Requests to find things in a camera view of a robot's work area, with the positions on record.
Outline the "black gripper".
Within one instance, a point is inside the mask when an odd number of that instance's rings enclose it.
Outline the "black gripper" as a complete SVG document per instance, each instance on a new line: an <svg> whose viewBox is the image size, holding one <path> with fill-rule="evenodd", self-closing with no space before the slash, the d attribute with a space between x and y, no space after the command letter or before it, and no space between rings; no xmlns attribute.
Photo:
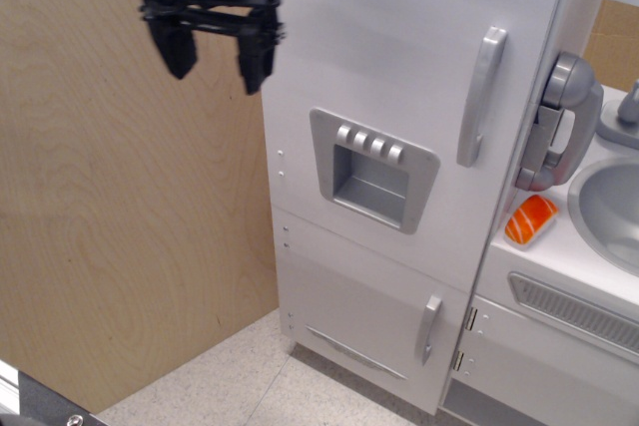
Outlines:
<svg viewBox="0 0 639 426"><path fill-rule="evenodd" d="M245 91L254 95L272 74L284 36L280 5L281 0L143 0L140 11L169 72L179 80L198 60L194 30L237 38Z"/></svg>

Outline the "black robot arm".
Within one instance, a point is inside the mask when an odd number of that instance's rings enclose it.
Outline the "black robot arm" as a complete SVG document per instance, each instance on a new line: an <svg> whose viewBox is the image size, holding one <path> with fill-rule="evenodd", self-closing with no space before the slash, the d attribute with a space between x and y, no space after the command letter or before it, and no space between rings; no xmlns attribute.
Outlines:
<svg viewBox="0 0 639 426"><path fill-rule="evenodd" d="M233 37L246 93L257 93L274 69L284 38L281 0L143 0L142 19L169 72L181 80L198 61L196 31Z"/></svg>

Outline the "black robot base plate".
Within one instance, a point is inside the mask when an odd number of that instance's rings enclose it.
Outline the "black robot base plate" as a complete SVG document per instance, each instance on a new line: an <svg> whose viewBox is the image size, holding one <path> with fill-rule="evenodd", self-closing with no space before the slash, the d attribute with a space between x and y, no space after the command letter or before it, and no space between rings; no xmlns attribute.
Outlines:
<svg viewBox="0 0 639 426"><path fill-rule="evenodd" d="M96 415L1 361L1 424L104 426Z"/></svg>

